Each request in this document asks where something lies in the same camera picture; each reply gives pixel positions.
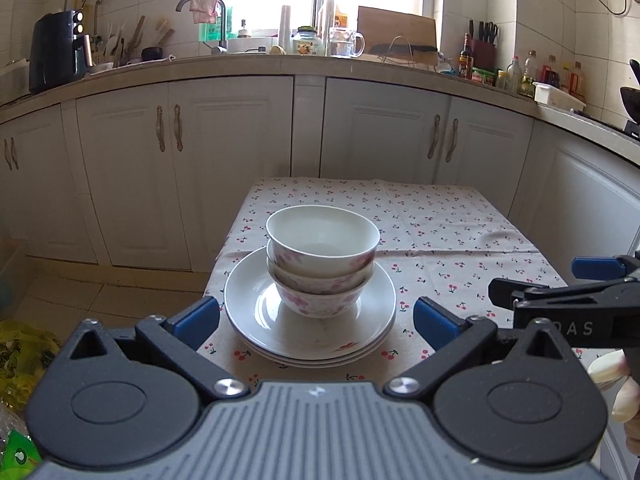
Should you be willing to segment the right gloved hand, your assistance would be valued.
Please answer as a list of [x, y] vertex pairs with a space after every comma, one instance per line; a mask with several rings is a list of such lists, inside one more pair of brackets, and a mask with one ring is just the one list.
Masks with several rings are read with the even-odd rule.
[[598, 350], [587, 370], [608, 408], [608, 426], [592, 463], [609, 479], [638, 479], [639, 384], [622, 350]]

